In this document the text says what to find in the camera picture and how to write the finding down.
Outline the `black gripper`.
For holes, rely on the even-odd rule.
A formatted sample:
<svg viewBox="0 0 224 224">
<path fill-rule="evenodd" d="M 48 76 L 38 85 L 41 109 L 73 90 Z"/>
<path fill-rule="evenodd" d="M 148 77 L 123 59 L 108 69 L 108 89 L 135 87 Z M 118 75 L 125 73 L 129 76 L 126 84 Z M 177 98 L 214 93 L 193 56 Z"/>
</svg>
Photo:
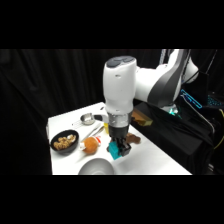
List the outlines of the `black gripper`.
<svg viewBox="0 0 224 224">
<path fill-rule="evenodd" d="M 109 142 L 108 149 L 116 147 L 116 142 L 121 143 L 126 139 L 126 135 L 128 133 L 129 127 L 109 127 L 109 136 L 111 137 L 111 141 Z M 121 156 L 124 157 L 129 154 L 131 150 L 131 146 L 129 143 L 123 143 L 121 145 Z"/>
</svg>

